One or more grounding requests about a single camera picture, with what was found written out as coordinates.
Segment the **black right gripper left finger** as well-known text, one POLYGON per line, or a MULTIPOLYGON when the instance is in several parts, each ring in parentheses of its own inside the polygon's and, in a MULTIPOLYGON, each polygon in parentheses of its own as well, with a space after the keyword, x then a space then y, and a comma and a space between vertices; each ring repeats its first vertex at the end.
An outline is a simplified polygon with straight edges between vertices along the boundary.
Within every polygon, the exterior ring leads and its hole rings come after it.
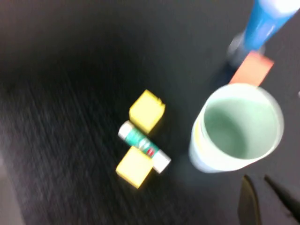
POLYGON ((256 190, 252 181, 250 180, 250 177, 247 175, 242 178, 241 182, 238 218, 240 225, 261 224, 256 190))

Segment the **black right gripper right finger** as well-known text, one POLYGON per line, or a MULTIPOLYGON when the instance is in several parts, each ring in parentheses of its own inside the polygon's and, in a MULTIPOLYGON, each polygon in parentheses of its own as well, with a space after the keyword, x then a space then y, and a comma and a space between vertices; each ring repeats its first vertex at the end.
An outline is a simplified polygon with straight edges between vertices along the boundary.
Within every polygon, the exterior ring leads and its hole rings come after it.
POLYGON ((283 182, 279 179, 266 175, 265 181, 275 191, 281 202, 292 213, 296 220, 300 219, 300 187, 283 182))

